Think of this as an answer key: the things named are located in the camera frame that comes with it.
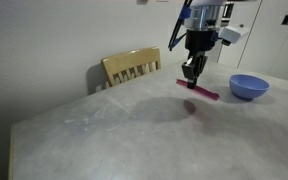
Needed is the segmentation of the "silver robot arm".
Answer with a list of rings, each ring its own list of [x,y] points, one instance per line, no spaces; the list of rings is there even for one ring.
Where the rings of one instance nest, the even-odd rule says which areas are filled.
[[[250,32],[243,24],[221,26],[224,4],[225,0],[193,0],[188,6],[184,27],[185,48],[189,54],[182,64],[182,71],[189,89],[195,88],[208,59],[205,53],[210,51],[218,40],[230,46]]]

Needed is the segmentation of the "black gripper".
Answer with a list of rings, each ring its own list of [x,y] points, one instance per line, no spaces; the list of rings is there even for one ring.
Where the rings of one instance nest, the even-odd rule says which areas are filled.
[[[218,40],[217,31],[186,31],[185,48],[189,51],[188,59],[182,64],[184,77],[187,79],[189,89],[197,84],[197,79],[203,72],[210,51]]]

